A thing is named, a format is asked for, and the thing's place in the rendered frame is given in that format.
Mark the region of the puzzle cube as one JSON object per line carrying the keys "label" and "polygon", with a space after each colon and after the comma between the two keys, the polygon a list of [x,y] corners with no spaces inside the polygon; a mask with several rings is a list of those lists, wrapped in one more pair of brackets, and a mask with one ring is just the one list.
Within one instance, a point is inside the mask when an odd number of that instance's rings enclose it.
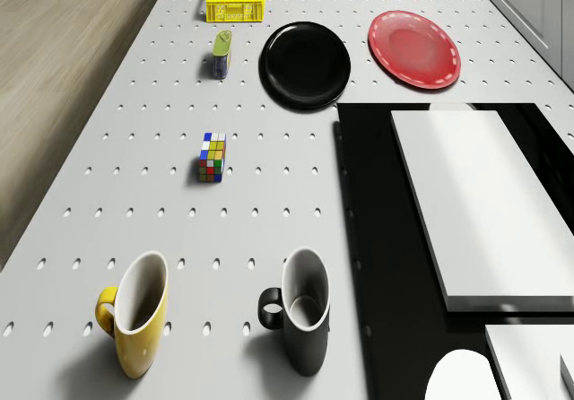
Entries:
{"label": "puzzle cube", "polygon": [[202,182],[221,182],[225,165],[226,134],[204,134],[199,156],[199,180]]}

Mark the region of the black plate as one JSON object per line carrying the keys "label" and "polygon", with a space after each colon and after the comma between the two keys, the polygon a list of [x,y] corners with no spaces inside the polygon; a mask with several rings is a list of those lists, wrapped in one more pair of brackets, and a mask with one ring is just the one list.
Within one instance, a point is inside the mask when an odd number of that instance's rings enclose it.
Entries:
{"label": "black plate", "polygon": [[319,109],[343,93],[351,59],[342,40],[326,26],[291,22],[266,41],[258,71],[265,90],[280,104]]}

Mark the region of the black stove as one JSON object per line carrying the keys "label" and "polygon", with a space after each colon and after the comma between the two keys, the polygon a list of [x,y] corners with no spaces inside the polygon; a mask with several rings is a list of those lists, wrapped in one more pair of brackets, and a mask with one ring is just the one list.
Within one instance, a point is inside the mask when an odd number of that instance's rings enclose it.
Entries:
{"label": "black stove", "polygon": [[574,328],[568,312],[447,309],[392,127],[395,103],[341,103],[335,126],[355,290],[376,400],[423,400],[448,352],[480,353],[490,366],[488,325]]}

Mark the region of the flat-sided can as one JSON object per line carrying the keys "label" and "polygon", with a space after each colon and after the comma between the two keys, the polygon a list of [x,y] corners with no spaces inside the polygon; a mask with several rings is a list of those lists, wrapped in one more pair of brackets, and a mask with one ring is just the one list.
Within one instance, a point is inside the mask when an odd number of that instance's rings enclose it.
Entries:
{"label": "flat-sided can", "polygon": [[213,43],[213,76],[224,79],[230,67],[232,32],[221,30]]}

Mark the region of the black mug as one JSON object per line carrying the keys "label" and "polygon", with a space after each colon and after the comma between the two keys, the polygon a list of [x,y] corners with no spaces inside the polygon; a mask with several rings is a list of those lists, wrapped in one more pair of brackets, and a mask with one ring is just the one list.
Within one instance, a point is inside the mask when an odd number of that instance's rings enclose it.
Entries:
{"label": "black mug", "polygon": [[260,324],[283,330],[292,367],[310,377],[321,369],[329,334],[331,288],[323,259],[311,248],[286,258],[280,287],[261,292],[257,304]]}

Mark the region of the red plate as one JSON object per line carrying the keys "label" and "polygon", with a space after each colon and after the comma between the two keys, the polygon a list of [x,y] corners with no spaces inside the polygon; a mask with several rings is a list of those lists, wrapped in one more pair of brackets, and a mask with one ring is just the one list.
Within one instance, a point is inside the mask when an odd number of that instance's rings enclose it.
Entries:
{"label": "red plate", "polygon": [[407,11],[387,11],[368,30],[373,56],[399,80],[438,90],[460,75],[461,58],[449,35],[429,19]]}

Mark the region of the yellow mug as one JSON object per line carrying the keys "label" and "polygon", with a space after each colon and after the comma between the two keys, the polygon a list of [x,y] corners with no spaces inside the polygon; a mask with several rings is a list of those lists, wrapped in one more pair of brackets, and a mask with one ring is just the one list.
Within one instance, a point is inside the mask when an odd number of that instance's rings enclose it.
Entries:
{"label": "yellow mug", "polygon": [[110,335],[123,371],[140,378],[159,348],[168,307],[169,270],[165,257],[148,251],[126,269],[118,286],[105,288],[95,318]]}

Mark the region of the white cabinet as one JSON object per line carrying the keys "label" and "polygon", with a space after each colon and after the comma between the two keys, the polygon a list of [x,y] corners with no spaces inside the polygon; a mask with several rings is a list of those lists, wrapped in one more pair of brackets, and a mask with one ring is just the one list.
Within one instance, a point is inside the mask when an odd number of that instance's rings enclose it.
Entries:
{"label": "white cabinet", "polygon": [[574,91],[574,0],[491,0]]}

